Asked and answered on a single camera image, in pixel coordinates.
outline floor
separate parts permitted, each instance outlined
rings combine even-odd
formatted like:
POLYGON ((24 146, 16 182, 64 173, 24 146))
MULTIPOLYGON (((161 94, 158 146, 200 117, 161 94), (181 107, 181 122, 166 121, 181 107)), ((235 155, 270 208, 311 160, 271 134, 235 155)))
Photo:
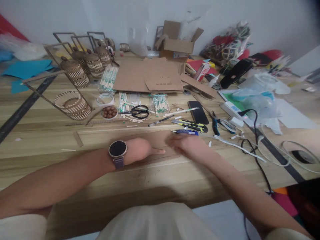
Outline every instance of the floor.
MULTIPOLYGON (((204 223, 210 226, 220 240, 248 240, 244 228, 244 216, 232 200, 215 203, 193 210, 204 223)), ((261 240, 254 226, 246 220, 251 240, 261 240)), ((95 240, 99 232, 70 238, 69 240, 95 240)))

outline red paper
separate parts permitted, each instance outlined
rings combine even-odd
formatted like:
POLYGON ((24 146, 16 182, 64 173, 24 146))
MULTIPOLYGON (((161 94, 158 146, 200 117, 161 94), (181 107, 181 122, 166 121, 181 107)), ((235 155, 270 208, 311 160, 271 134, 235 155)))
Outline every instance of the red paper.
MULTIPOLYGON (((190 66, 196 71, 198 71, 202 63, 204 63, 203 60, 188 62, 188 64, 190 64, 190 66)), ((207 72, 207 74, 210 74, 210 73, 214 74, 215 76, 218 74, 217 70, 215 70, 214 68, 210 68, 210 70, 207 72)))

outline smartwatch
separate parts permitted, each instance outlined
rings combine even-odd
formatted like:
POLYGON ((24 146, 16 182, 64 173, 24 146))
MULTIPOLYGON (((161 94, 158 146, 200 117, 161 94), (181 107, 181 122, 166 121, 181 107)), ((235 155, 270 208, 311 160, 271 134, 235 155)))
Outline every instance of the smartwatch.
POLYGON ((116 169, 124 167, 123 155, 127 152, 127 144, 124 141, 115 141, 109 147, 109 154, 113 157, 116 169))

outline wood grain surface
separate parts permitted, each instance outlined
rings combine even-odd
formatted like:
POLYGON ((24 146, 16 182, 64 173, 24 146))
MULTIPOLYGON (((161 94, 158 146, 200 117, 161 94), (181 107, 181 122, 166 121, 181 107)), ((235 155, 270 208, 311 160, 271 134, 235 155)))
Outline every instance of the wood grain surface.
MULTIPOLYGON (((119 57, 118 53, 116 54, 118 63, 121 63, 123 59, 141 60, 132 53, 125 53, 124 57, 119 57)), ((0 81, 0 123, 2 124, 31 94, 31 91, 28 91, 11 95, 10 81, 12 79, 0 81)), ((60 75, 44 92, 44 96, 53 100, 60 92, 72 89, 69 80, 60 75)), ((92 94, 98 95, 97 85, 89 85, 81 89, 81 93, 89 104, 97 107, 92 96, 92 94)), ((141 96, 139 100, 141 104, 149 105, 147 94, 141 96)), ((186 96, 183 93, 170 93, 167 100, 171 108, 187 109, 187 102, 195 99, 193 96, 186 96)), ((219 118, 228 117, 219 107, 219 102, 222 102, 220 96, 215 101, 201 100, 208 109, 214 110, 219 118)), ((118 102, 119 97, 116 94, 115 106, 118 105, 118 102)), ((319 123, 319 111, 312 114, 309 117, 319 123)), ((190 112, 179 115, 192 120, 190 112)), ((253 157, 243 154, 235 147, 207 137, 213 135, 212 122, 208 115, 207 117, 210 121, 209 132, 206 136, 200 135, 200 137, 206 143, 212 141, 211 148, 213 150, 221 154, 226 161, 246 175, 250 181, 266 190, 266 183, 253 157)), ((72 120, 40 98, 0 145, 0 188, 3 189, 42 167, 92 149, 106 147, 113 138, 182 128, 171 123, 170 120, 148 127, 148 124, 158 119, 151 114, 147 121, 137 123, 138 127, 132 128, 126 127, 132 125, 128 121, 125 123, 95 124, 91 127, 83 125, 65 126, 72 120), (81 148, 78 147, 73 137, 75 131, 78 132, 83 142, 81 148), (22 138, 22 141, 15 141, 16 138, 22 138)), ((102 120, 102 117, 98 114, 93 120, 102 120)), ((274 143, 293 138, 302 139, 301 141, 307 147, 310 147, 319 155, 319 144, 314 142, 315 139, 318 139, 318 130, 286 129, 283 126, 281 129, 284 132, 283 136, 275 136, 270 131, 266 131, 266 134, 274 143)), ((252 131, 246 126, 243 130, 246 136, 252 140, 252 131)), ((220 133, 224 139, 230 140, 231 135, 227 131, 220 129, 220 133)), ((272 188, 296 183, 284 168, 277 167, 269 162, 262 163, 262 166, 272 188)), ((318 175, 301 170, 299 167, 297 167, 297 170, 305 179, 318 177, 318 175)), ((100 231, 114 216, 132 206, 173 201, 183 202, 187 206, 195 208, 227 199, 230 199, 230 196, 224 191, 218 179, 208 170, 189 159, 180 156, 163 161, 150 160, 143 165, 132 165, 123 171, 109 173, 92 182, 72 197, 56 204, 49 216, 47 239, 66 239, 100 231)))

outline yellow box cutter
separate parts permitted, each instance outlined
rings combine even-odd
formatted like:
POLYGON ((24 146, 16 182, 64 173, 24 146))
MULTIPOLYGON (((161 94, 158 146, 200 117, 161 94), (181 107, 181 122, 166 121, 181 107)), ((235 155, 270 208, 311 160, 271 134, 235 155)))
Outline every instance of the yellow box cutter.
POLYGON ((208 132, 208 128, 202 123, 189 122, 181 119, 172 120, 171 122, 179 124, 182 127, 188 127, 188 128, 194 129, 199 132, 204 132, 204 133, 208 132))

